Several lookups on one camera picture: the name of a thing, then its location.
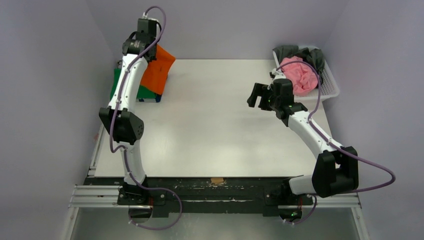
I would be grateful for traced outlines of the orange t shirt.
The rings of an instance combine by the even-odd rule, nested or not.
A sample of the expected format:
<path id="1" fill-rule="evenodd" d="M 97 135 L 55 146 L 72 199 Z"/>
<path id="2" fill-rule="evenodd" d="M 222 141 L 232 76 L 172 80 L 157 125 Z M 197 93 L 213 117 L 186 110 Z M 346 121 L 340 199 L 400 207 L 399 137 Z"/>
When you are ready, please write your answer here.
<path id="1" fill-rule="evenodd" d="M 140 86 L 149 91 L 162 95 L 167 83 L 169 71 L 176 61 L 176 58 L 167 52 L 160 45 L 156 48 L 156 60 L 151 61 L 141 80 Z"/>

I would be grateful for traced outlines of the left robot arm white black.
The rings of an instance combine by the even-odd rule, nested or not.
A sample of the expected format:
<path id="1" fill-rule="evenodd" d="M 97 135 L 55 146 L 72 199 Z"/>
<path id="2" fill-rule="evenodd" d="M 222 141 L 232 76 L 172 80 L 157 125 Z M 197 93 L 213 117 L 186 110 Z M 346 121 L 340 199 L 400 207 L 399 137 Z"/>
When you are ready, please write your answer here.
<path id="1" fill-rule="evenodd" d="M 119 152 L 124 167 L 124 182 L 119 194 L 138 205 L 146 203 L 149 191 L 143 186 L 146 178 L 140 140 L 144 133 L 144 122 L 134 112 L 141 79 L 149 62 L 156 58 L 156 45 L 162 27 L 153 18 L 142 17 L 137 29 L 122 46 L 120 75 L 107 107 L 99 110 L 99 117 L 109 134 L 109 148 Z"/>

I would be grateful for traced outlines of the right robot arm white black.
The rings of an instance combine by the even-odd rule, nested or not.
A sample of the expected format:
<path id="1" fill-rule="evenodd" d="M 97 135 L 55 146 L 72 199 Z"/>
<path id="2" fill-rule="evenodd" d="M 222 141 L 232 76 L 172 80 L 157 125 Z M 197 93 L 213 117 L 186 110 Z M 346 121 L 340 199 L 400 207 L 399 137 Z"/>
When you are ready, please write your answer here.
<path id="1" fill-rule="evenodd" d="M 322 198 L 356 190 L 359 186 L 357 151 L 344 147 L 323 132 L 300 102 L 296 102 L 293 84 L 285 78 L 275 78 L 269 85 L 255 83 L 247 99 L 249 107 L 258 106 L 264 111 L 275 112 L 283 124 L 296 133 L 316 158 L 311 175 L 292 177 L 281 189 L 280 196 L 288 204 L 303 194 L 315 194 Z"/>

